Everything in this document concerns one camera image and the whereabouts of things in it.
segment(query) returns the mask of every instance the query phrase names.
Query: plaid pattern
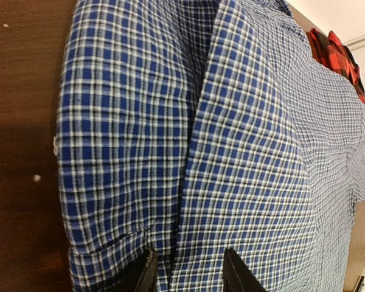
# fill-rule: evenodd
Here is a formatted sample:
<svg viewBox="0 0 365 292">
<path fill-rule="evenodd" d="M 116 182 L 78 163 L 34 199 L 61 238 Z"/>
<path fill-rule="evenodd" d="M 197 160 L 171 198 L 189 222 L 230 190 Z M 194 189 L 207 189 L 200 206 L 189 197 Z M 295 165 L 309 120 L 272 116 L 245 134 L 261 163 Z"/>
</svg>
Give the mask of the plaid pattern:
<svg viewBox="0 0 365 292">
<path fill-rule="evenodd" d="M 80 0 L 57 125 L 75 291 L 145 248 L 158 291 L 221 291 L 226 248 L 268 291 L 342 290 L 365 106 L 283 0 Z"/>
<path fill-rule="evenodd" d="M 334 32 L 330 32 L 326 37 L 317 29 L 311 29 L 309 33 L 307 32 L 307 36 L 313 58 L 348 79 L 360 100 L 365 104 L 365 90 L 360 79 L 360 67 L 355 63 L 349 48 L 341 43 Z"/>
</svg>

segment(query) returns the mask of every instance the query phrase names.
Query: blue plaid shirt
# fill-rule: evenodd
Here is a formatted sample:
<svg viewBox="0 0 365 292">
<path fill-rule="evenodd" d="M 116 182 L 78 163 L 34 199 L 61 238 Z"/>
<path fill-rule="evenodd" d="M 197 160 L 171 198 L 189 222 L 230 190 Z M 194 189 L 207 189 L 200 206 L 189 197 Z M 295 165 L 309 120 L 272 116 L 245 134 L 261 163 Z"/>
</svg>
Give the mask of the blue plaid shirt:
<svg viewBox="0 0 365 292">
<path fill-rule="evenodd" d="M 365 200 L 365 106 L 283 0 L 79 0 L 58 109 L 75 291 L 145 248 L 158 291 L 342 291 Z"/>
</svg>

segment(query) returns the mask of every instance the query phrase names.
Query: red flannel shirt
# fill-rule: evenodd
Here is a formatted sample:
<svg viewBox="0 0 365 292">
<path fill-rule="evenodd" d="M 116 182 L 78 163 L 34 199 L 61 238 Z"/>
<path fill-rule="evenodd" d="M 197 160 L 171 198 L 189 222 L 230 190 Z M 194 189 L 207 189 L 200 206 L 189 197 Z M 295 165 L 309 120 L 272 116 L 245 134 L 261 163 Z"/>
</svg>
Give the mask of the red flannel shirt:
<svg viewBox="0 0 365 292">
<path fill-rule="evenodd" d="M 358 97 L 365 104 L 365 90 L 360 79 L 360 67 L 355 63 L 349 48 L 344 46 L 334 32 L 328 37 L 317 29 L 311 29 L 308 40 L 313 58 L 332 71 L 345 76 L 356 89 Z"/>
</svg>

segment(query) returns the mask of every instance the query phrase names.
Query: brown wooden surface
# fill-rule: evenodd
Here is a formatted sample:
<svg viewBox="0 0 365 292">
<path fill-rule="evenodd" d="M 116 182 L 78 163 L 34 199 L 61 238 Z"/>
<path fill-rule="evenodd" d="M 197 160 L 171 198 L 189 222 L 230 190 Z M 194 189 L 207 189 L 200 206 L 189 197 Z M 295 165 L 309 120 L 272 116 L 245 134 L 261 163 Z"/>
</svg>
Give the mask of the brown wooden surface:
<svg viewBox="0 0 365 292">
<path fill-rule="evenodd" d="M 357 203 L 347 261 L 345 292 L 353 292 L 365 266 L 365 202 Z"/>
<path fill-rule="evenodd" d="M 0 291 L 71 290 L 52 141 L 74 2 L 0 0 Z"/>
</svg>

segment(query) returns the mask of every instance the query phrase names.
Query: shirt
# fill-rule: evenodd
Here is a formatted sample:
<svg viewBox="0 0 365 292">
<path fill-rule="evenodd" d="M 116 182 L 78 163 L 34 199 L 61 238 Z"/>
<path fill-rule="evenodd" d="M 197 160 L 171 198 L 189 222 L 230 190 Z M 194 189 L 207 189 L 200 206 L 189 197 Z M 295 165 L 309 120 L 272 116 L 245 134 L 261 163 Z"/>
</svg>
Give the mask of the shirt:
<svg viewBox="0 0 365 292">
<path fill-rule="evenodd" d="M 354 86 L 358 98 L 365 104 L 365 90 L 360 79 L 360 67 L 355 63 L 349 48 L 342 44 L 334 32 L 325 36 L 317 29 L 311 29 L 307 36 L 313 58 L 348 79 Z"/>
<path fill-rule="evenodd" d="M 283 0 L 79 0 L 57 120 L 75 291 L 146 248 L 158 291 L 341 291 L 365 200 L 365 105 Z"/>
</svg>

